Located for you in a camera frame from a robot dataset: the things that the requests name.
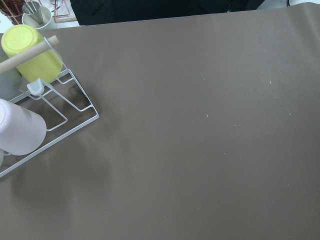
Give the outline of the yellow cup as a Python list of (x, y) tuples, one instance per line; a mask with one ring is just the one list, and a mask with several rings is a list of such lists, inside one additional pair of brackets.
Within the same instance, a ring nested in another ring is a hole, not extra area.
[(37, 79), (49, 83), (62, 71), (62, 60), (49, 47), (48, 40), (29, 25), (15, 25), (5, 31), (1, 47), (9, 58), (26, 54), (16, 69), (30, 83)]

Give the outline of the black bracket device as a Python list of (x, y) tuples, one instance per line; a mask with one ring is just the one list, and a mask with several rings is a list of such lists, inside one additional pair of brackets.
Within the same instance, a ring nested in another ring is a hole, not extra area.
[(71, 0), (81, 26), (256, 10), (262, 0)]

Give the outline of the pink cup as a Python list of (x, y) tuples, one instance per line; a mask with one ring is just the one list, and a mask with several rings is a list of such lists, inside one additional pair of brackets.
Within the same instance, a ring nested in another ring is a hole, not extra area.
[(44, 141), (45, 120), (37, 113), (0, 100), (0, 149), (16, 156), (29, 154)]

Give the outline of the paper cup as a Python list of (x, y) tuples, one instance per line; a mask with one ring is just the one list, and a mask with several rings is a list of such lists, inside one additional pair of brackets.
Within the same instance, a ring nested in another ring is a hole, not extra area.
[(55, 22), (53, 20), (53, 16), (51, 11), (44, 7), (44, 6), (40, 6), (39, 10), (38, 10), (38, 17), (41, 14), (41, 18), (42, 18), (42, 23), (38, 23), (35, 19), (33, 19), (31, 17), (30, 14), (23, 14), (22, 15), (22, 23), (24, 25), (28, 25), (36, 30), (51, 30), (55, 28)]

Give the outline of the white cup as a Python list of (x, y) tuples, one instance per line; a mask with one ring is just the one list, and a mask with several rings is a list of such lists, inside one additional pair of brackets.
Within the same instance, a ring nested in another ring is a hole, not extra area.
[(4, 161), (4, 151), (0, 149), (0, 167), (2, 166)]

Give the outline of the steel jigger in cup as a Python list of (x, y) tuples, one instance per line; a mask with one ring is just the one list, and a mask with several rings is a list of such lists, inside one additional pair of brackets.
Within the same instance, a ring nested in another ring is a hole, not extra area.
[(22, 7), (24, 14), (32, 18), (38, 25), (44, 25), (44, 19), (42, 16), (41, 5), (37, 1), (27, 1)]

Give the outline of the grey cup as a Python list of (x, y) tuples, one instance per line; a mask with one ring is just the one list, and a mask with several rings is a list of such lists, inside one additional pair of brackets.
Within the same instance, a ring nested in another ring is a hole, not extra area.
[(4, 100), (11, 100), (15, 98), (22, 85), (22, 75), (13, 68), (0, 75), (0, 98)]

